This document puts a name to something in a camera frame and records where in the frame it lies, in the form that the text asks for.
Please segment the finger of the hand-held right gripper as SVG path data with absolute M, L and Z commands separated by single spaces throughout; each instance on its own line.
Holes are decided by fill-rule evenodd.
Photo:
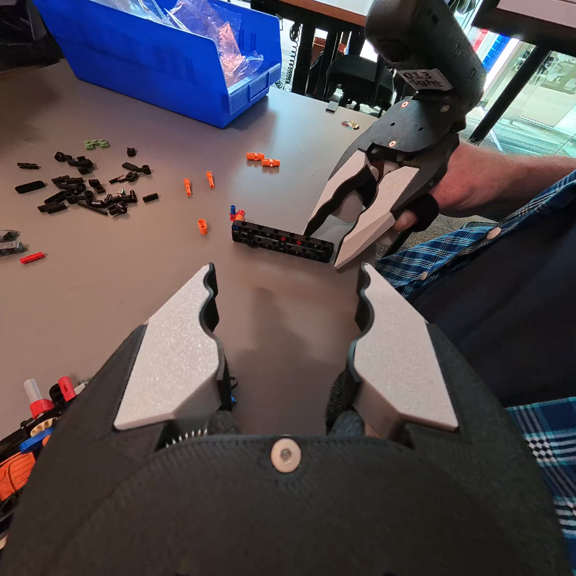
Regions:
M 418 167 L 403 166 L 382 177 L 371 205 L 360 213 L 355 225 L 342 238 L 334 263 L 336 269 L 352 261 L 393 226 L 393 206 L 419 171 Z
M 304 235 L 316 233 L 330 215 L 346 224 L 354 223 L 373 201 L 378 177 L 378 169 L 369 162 L 365 151 L 356 150 L 330 176 Z

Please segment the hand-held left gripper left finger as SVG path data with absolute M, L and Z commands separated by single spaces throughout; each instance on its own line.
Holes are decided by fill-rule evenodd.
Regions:
M 220 322 L 215 265 L 198 270 L 147 321 L 114 427 L 125 431 L 174 422 L 199 428 L 232 410 L 232 385 Z

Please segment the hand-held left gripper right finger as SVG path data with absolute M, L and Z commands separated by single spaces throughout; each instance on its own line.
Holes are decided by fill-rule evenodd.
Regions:
M 348 406 L 375 437 L 393 437 L 407 423 L 456 431 L 427 321 L 369 263 L 359 268 L 356 293 Z

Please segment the black lego frame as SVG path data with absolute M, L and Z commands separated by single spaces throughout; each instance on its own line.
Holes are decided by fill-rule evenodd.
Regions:
M 230 220 L 232 240 L 238 244 L 320 263 L 329 263 L 333 256 L 333 243 L 249 222 L 243 210 L 231 214 Z

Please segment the person's right forearm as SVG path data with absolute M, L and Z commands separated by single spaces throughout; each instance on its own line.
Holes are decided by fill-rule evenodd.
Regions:
M 500 220 L 575 170 L 575 158 L 504 155 L 489 217 Z

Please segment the lego car chassis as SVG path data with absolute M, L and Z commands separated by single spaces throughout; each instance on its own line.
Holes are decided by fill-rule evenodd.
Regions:
M 1 439 L 1 551 L 8 542 L 18 500 L 41 451 L 58 420 L 89 383 L 90 379 L 82 379 L 75 384 L 64 376 L 49 389 L 48 397 L 44 397 L 35 379 L 24 382 L 31 417 Z

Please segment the pile of black lego pieces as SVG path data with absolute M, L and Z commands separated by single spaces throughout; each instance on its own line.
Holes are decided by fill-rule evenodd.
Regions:
M 76 170 L 73 175 L 60 175 L 51 178 L 51 183 L 55 186 L 56 192 L 45 198 L 37 209 L 42 214 L 57 214 L 66 211 L 71 206 L 77 206 L 105 217 L 123 217 L 128 214 L 128 208 L 139 202 L 137 193 L 120 187 L 115 193 L 110 192 L 99 178 L 94 178 L 97 163 L 86 155 L 69 155 L 62 151 L 54 154 L 54 161 L 65 164 L 69 168 Z M 36 162 L 17 162 L 19 170 L 40 170 L 41 166 Z M 130 161 L 121 164 L 123 172 L 108 181 L 109 186 L 113 185 L 133 185 L 138 183 L 141 177 L 152 176 L 152 169 L 149 165 L 137 165 Z M 30 194 L 46 188 L 47 182 L 37 179 L 15 186 L 16 193 L 20 195 Z

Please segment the pile of grey lego pieces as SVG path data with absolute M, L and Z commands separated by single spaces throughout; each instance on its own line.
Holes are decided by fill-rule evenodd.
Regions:
M 18 240 L 19 235 L 20 233 L 17 230 L 1 229 L 1 257 L 18 255 L 26 252 L 25 245 Z

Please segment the person's right hand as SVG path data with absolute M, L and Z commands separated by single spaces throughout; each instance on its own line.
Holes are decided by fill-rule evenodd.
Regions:
M 501 220 L 506 208 L 498 197 L 506 155 L 461 142 L 450 157 L 442 180 L 430 191 L 443 217 Z

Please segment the black office chair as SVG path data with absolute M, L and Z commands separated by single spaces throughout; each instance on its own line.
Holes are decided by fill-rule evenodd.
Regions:
M 355 103 L 356 111 L 361 105 L 387 111 L 393 99 L 393 72 L 384 67 L 379 73 L 378 64 L 359 55 L 338 57 L 327 69 L 325 99 L 330 100 L 337 87 L 341 87 L 340 106 Z

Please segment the dark navy t-shirt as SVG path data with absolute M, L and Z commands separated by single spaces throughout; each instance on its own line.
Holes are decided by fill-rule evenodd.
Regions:
M 575 396 L 575 206 L 500 234 L 409 302 L 503 406 Z

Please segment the background desk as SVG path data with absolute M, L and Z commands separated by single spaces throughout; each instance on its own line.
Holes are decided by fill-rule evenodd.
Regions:
M 365 43 L 365 24 L 371 1 L 260 1 L 264 12 L 288 19 L 301 26 L 295 63 L 292 69 L 292 93 L 305 95 L 312 64 L 314 35 L 327 32 L 319 79 L 314 97 L 325 100 L 327 71 L 334 61 L 342 34 L 349 33 L 348 54 L 359 56 Z

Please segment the blue plastic bin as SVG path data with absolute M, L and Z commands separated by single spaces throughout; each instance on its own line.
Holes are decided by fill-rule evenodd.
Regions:
M 216 1 L 241 17 L 243 55 L 255 74 L 228 87 L 213 40 L 93 1 L 34 1 L 79 80 L 225 128 L 267 96 L 281 75 L 277 17 Z

